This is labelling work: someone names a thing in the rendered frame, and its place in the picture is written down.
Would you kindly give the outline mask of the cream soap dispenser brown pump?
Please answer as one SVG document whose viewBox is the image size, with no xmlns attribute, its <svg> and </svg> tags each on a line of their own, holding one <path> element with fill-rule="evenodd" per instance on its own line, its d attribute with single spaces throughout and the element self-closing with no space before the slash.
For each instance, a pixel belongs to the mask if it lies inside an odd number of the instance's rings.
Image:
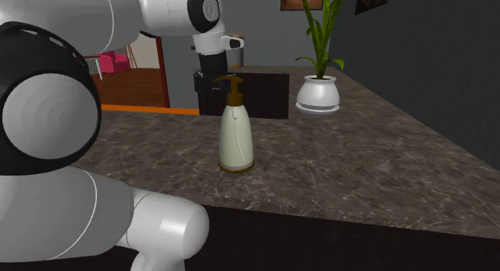
<svg viewBox="0 0 500 271">
<path fill-rule="evenodd" d="M 225 75 L 214 79 L 214 82 L 220 80 L 230 81 L 230 91 L 220 124 L 218 166 L 225 172 L 246 172 L 254 167 L 255 159 L 251 124 L 243 94 L 239 91 L 239 85 L 244 80 L 235 75 Z"/>
</svg>

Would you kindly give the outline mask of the green plant in white pot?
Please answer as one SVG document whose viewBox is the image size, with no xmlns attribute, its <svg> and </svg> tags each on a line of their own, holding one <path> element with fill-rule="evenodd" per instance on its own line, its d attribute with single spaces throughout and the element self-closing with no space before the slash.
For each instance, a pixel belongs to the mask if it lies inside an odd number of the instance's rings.
<svg viewBox="0 0 500 271">
<path fill-rule="evenodd" d="M 328 47 L 333 27 L 345 0 L 323 0 L 322 22 L 314 19 L 307 0 L 301 0 L 308 20 L 306 36 L 312 36 L 312 44 L 316 58 L 308 59 L 315 67 L 315 75 L 304 77 L 304 83 L 296 97 L 296 106 L 305 112 L 313 114 L 331 114 L 340 108 L 340 95 L 336 86 L 336 77 L 325 75 L 326 67 L 335 62 L 342 70 L 345 61 L 339 58 L 330 58 Z"/>
</svg>

